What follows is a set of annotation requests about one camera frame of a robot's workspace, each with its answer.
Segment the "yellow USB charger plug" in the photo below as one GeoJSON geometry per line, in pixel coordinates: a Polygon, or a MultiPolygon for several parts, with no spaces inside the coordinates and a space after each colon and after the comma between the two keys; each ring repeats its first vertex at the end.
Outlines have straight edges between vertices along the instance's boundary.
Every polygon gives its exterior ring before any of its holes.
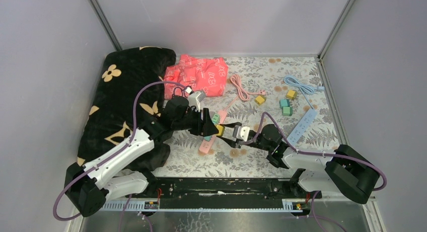
{"type": "Polygon", "coordinates": [[[217,132],[216,136],[223,136],[224,131],[225,131],[225,127],[224,127],[224,126],[222,126],[222,125],[220,125],[220,124],[217,124],[217,125],[216,125],[216,128],[217,128],[217,130],[218,130],[218,132],[217,132]]]}

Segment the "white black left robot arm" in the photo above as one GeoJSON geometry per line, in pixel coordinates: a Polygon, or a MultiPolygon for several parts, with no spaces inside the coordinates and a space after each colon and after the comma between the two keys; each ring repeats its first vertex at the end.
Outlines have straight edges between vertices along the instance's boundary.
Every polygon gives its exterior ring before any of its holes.
{"type": "Polygon", "coordinates": [[[70,165],[65,174],[63,193],[78,210],[89,217],[106,201],[140,193],[151,197],[156,184],[141,172],[117,177],[116,174],[143,155],[159,149],[174,131],[187,130],[193,135],[210,136],[218,132],[208,108],[190,106],[185,97],[169,100],[160,116],[143,112],[140,124],[121,143],[100,157],[80,166],[70,165]]]}

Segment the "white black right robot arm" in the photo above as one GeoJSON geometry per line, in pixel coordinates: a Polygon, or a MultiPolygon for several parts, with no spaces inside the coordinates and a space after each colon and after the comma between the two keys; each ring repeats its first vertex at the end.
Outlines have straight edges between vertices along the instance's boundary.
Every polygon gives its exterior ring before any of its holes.
{"type": "Polygon", "coordinates": [[[267,124],[260,132],[239,122],[221,124],[233,129],[232,138],[218,134],[232,148],[249,146],[267,152],[266,159],[276,168],[294,169],[289,183],[290,194],[301,198],[307,192],[341,193],[347,199],[367,203],[383,174],[348,145],[335,150],[295,151],[274,124],[267,124]]]}

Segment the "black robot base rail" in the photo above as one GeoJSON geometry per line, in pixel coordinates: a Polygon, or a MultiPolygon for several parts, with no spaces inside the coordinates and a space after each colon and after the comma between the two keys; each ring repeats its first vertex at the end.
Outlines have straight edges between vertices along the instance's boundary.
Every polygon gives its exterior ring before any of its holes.
{"type": "Polygon", "coordinates": [[[259,195],[267,198],[307,199],[314,192],[290,179],[277,178],[156,178],[133,198],[178,198],[185,195],[259,195]]]}

